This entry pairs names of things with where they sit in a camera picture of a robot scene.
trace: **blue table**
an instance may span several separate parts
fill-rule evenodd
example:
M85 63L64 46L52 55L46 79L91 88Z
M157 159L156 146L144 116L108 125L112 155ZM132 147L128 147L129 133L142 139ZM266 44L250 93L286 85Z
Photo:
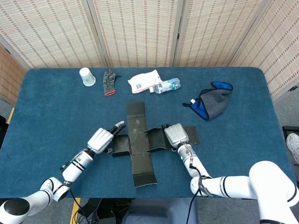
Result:
M79 69L33 69L25 75L11 124L0 150L0 197L23 197L55 176L99 128L126 120L126 103L144 101L147 127L165 123L195 125L200 144L194 151L212 177L248 175L261 160L278 164L293 180L285 142L267 84L257 68L157 68L163 80L178 77L182 87L163 94L132 94L127 80L154 68L119 68L116 94L105 97L104 68L91 69L92 87ZM196 98L210 82L234 86L226 110L205 121L183 102ZM135 189L129 156L96 156L74 183L78 197L192 197L191 177L170 150L152 154L157 184Z

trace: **glove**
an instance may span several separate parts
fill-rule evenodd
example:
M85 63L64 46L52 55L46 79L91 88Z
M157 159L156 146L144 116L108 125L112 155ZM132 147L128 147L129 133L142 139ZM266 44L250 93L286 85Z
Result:
M115 94L116 90L114 88L116 77L120 77L116 75L111 69L108 69L104 73L103 77L103 87L105 96L110 96Z
M191 104L183 103L190 107L202 119L209 120L221 114L227 105L227 95L231 93L233 86L229 83L212 82L210 89L200 92L199 97L191 100Z

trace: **yellow tape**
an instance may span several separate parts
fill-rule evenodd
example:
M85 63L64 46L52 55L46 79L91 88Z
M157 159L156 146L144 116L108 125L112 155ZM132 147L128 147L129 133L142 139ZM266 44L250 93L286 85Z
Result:
M77 200L78 204L80 204L81 198L76 197L76 200ZM78 209L79 209L79 206L74 202L73 211L71 212L71 221L70 221L70 224L76 224L77 216L78 216L78 213L76 213L76 212L78 211Z
M11 118L12 118L12 116L13 116L13 113L14 113L14 107L12 108L12 110L11 110L11 112L10 112L10 115L9 115L9 118L8 118L8 120L7 120L7 123L8 123L8 124L10 123L10 120L11 120Z

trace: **shoe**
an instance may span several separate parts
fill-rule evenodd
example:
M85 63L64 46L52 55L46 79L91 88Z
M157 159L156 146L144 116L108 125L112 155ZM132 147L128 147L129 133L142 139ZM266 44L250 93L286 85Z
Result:
M291 133L286 138L286 145L294 156L294 159L299 163L299 136L295 133Z

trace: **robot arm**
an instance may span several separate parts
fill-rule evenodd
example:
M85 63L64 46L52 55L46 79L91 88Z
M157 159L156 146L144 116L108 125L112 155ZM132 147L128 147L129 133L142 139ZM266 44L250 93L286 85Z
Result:
M298 188L275 163L261 161L254 164L249 177L212 178L188 144L188 135L181 124L167 126L164 131L193 177L190 184L192 193L198 196L257 199L260 223L298 224L290 210L299 201Z
M53 200L60 201L65 198L71 185L93 161L95 154L105 151L114 136L125 127L124 121L114 125L109 131L99 128L87 143L88 149L79 152L71 161L62 166L67 167L62 175L61 183L55 177L45 180L38 192L24 198L14 198L0 206L0 224L20 224L26 217L35 215L43 210Z

